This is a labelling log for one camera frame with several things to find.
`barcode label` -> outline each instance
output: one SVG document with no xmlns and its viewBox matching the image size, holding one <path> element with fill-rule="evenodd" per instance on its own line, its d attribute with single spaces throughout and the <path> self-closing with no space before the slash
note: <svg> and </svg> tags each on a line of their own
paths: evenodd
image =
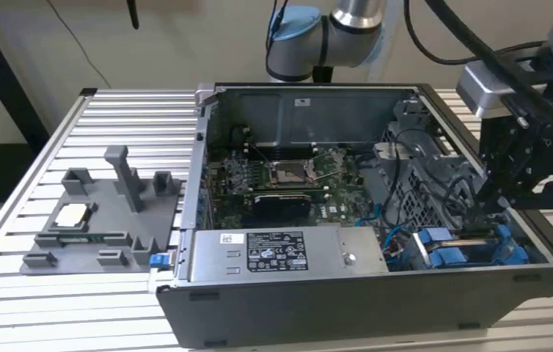
<svg viewBox="0 0 553 352">
<path fill-rule="evenodd" d="M 222 236 L 219 238 L 220 244 L 243 244 L 244 241 L 244 233 L 222 233 Z"/>
</svg>

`blue latch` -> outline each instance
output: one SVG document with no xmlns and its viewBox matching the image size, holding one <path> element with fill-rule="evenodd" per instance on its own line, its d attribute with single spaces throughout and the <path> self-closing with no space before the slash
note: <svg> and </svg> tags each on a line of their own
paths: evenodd
<svg viewBox="0 0 553 352">
<path fill-rule="evenodd" d="M 168 269 L 171 267 L 171 256 L 168 253 L 152 254 L 150 257 L 150 268 Z"/>
</svg>

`motherboard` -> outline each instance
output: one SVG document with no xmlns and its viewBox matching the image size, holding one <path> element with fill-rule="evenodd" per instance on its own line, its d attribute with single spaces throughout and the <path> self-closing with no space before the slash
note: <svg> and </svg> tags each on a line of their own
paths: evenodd
<svg viewBox="0 0 553 352">
<path fill-rule="evenodd" d="M 374 213 L 347 147 L 248 146 L 210 162 L 208 168 L 216 229 L 351 227 Z"/>
</svg>

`gray parts holder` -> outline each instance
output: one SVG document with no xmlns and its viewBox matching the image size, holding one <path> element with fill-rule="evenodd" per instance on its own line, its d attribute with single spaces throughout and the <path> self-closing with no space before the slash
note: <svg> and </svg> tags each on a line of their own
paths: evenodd
<svg viewBox="0 0 553 352">
<path fill-rule="evenodd" d="M 150 256 L 170 242 L 182 182 L 170 172 L 142 180 L 127 155 L 126 146 L 104 154 L 118 180 L 94 180 L 87 169 L 67 171 L 65 192 L 24 255 L 23 274 L 150 271 Z"/>
</svg>

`screw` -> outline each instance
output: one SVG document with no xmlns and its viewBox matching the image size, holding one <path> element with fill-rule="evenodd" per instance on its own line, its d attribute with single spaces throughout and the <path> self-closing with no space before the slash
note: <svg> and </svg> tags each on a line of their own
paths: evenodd
<svg viewBox="0 0 553 352">
<path fill-rule="evenodd" d="M 530 124 L 529 124 L 529 122 L 526 121 L 526 119 L 524 117 L 518 117 L 518 124 L 524 129 L 530 127 Z"/>
</svg>

